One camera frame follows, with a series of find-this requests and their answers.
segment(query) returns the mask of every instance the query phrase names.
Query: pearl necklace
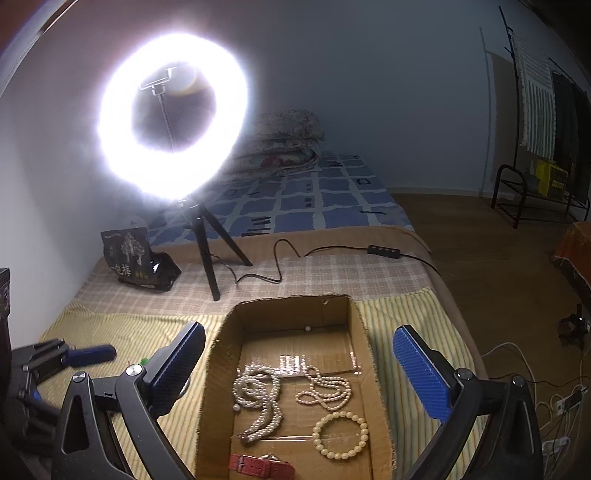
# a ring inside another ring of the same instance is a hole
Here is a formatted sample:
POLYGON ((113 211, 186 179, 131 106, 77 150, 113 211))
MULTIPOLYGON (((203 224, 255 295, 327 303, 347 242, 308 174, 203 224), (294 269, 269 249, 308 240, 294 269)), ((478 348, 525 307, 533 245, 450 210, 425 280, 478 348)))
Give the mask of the pearl necklace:
POLYGON ((234 405, 234 410, 239 411, 240 406, 262 408, 259 417, 240 435, 242 443, 254 442, 277 429, 283 419, 283 414, 277 404, 280 389, 281 383, 277 372, 267 365, 252 364, 244 369, 242 375, 238 374, 232 386, 232 392, 237 402, 237 405, 234 405), (267 392, 265 384, 260 380, 267 377, 271 379, 270 393, 267 392))
POLYGON ((302 405, 315 405, 319 403, 324 408, 326 408, 326 410, 336 411, 343 408, 343 406, 345 406, 345 404, 351 398, 351 383, 346 378, 323 377, 322 375, 320 375, 319 370, 313 365, 309 365, 306 369, 306 377, 308 378, 308 380, 310 380, 310 389, 295 394, 295 401, 301 403, 302 405), (310 370, 314 371, 316 375, 315 377, 308 374, 310 370), (336 392, 321 393, 316 390, 315 385, 318 385, 319 387, 323 388, 334 388, 336 392), (313 397, 314 400, 301 400, 300 397, 304 397, 305 395, 313 397), (339 400, 341 400, 341 402, 336 407, 329 407, 327 405, 327 402, 334 402, 339 400))

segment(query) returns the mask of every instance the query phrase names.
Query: mattress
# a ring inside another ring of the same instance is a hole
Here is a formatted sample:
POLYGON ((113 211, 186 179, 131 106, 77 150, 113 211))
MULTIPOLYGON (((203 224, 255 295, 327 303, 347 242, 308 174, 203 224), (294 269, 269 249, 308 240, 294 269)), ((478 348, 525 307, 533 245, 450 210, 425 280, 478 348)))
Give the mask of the mattress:
MULTIPOLYGON (((213 181, 194 198, 234 237, 344 226, 397 225, 413 230, 404 209, 359 155, 325 151, 308 171, 228 183, 213 181)), ((177 207, 150 223, 148 237, 153 247, 195 240, 177 207)), ((208 228, 207 237, 218 235, 208 228)))
MULTIPOLYGON (((238 238, 237 243, 255 264, 249 271, 276 275, 272 246, 278 238, 287 238, 298 252, 325 245, 353 247, 368 244, 399 248, 429 261, 421 239, 399 227, 349 227, 322 231, 292 232, 238 238)), ((225 261, 232 254, 220 240, 210 242, 212 252, 225 261)), ((395 328, 410 323, 432 347, 446 356, 454 367, 468 367, 484 377, 482 359, 447 287, 439 276, 422 263, 404 258, 392 260, 351 254, 338 249, 318 256, 297 258, 289 248, 278 248, 284 281, 270 285, 247 279, 239 287, 222 266, 216 275, 222 299, 213 302, 203 269, 195 263, 194 245, 163 248, 183 270, 173 289, 166 293, 139 290, 117 282, 103 261, 81 288, 73 304, 45 333, 45 338, 64 337, 74 346, 112 342, 118 358, 111 364, 89 367, 91 375, 116 375, 129 363, 150 356, 169 343, 189 320, 204 324, 208 345, 214 341, 224 315, 239 301, 294 294, 347 294, 356 302, 368 328, 378 364, 378 376, 396 448, 395 478, 402 478, 434 435, 438 422, 427 415, 412 386, 391 353, 395 328)), ((205 365, 202 359, 191 375, 191 388, 177 402, 171 414, 159 420, 182 460, 194 468, 197 422, 205 365)), ((45 382, 42 396, 60 404, 73 371, 66 369, 45 382)), ((478 421, 460 456, 451 478, 461 478, 474 452, 483 423, 478 421)), ((137 478, 148 478, 120 418, 115 428, 137 478)))

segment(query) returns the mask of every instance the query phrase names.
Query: baseboard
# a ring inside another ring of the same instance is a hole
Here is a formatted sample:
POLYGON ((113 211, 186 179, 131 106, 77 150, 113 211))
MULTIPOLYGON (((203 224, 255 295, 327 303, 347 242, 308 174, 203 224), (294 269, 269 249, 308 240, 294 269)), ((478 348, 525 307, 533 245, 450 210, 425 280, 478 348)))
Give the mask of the baseboard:
MULTIPOLYGON (((429 187, 387 187, 388 193, 396 195, 397 193, 420 193, 431 195, 460 195, 465 197, 485 197, 492 198, 493 191, 485 190, 480 193, 478 190, 461 190, 461 189, 436 189, 429 187)), ((514 194, 499 192, 499 197, 504 199, 512 199, 514 194)))

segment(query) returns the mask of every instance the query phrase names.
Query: yellow box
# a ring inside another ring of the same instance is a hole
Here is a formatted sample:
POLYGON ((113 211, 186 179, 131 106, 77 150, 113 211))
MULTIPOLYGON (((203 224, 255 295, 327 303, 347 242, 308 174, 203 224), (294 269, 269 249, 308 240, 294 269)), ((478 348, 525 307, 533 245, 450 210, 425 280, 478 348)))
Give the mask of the yellow box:
POLYGON ((569 172, 539 158, 535 166, 535 176, 540 179, 538 184, 539 193, 556 199, 564 197, 569 172))

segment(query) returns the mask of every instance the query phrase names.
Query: hanging towel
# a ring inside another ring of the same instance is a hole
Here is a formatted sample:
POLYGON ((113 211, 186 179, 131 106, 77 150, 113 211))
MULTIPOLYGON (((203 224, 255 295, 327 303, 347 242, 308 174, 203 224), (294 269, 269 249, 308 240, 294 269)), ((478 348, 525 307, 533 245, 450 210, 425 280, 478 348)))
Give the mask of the hanging towel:
POLYGON ((580 202, 587 202, 589 183, 591 183, 591 105, 587 94, 573 85, 574 104, 577 109, 579 130, 579 157, 575 165, 571 192, 580 202))
POLYGON ((539 157, 552 160, 556 132, 556 107, 548 60, 529 48, 517 33, 511 35, 519 76, 522 104, 520 145, 539 157))
POLYGON ((552 72, 552 83, 556 102, 554 161, 560 168, 569 172, 569 185, 571 185, 574 179, 574 167, 579 158, 579 126, 573 84, 567 77, 557 72, 552 72))

